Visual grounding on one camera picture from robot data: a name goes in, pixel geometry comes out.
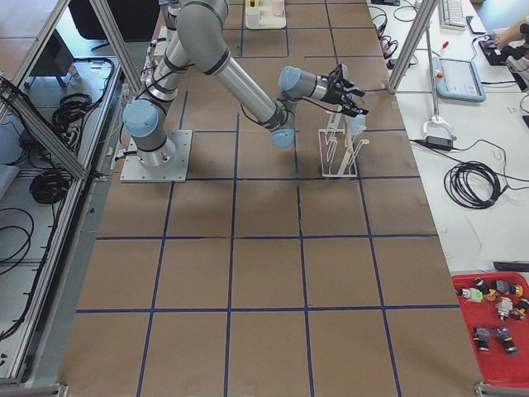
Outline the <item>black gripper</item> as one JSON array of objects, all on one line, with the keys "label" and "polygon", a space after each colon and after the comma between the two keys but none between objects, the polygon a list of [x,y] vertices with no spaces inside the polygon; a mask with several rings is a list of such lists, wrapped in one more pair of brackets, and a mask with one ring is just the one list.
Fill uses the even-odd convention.
[{"label": "black gripper", "polygon": [[341,106],[346,116],[367,115],[368,109],[359,106],[354,96],[363,98],[365,92],[348,80],[349,71],[346,65],[339,64],[328,74],[317,76],[314,98],[320,102]]}]

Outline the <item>person's hand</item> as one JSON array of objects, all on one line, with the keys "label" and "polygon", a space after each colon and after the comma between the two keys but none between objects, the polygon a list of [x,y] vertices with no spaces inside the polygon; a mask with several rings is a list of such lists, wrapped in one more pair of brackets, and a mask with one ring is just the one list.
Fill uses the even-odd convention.
[{"label": "person's hand", "polygon": [[508,45],[512,41],[519,41],[521,39],[522,33],[520,31],[520,26],[524,23],[527,23],[526,20],[520,20],[519,22],[514,23],[509,28],[498,28],[492,29],[490,35],[499,47]]}]

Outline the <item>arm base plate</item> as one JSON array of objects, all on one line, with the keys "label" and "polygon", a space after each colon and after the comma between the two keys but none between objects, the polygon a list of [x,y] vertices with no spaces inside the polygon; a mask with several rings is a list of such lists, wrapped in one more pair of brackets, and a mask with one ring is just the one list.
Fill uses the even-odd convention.
[{"label": "arm base plate", "polygon": [[126,156],[122,166],[121,182],[185,182],[192,139],[192,130],[169,131],[164,146],[157,151],[145,152],[139,150],[135,140],[131,138],[128,150],[136,153]]},{"label": "arm base plate", "polygon": [[165,53],[167,46],[167,28],[165,25],[162,25],[158,37],[149,44],[149,55],[162,56]]}]

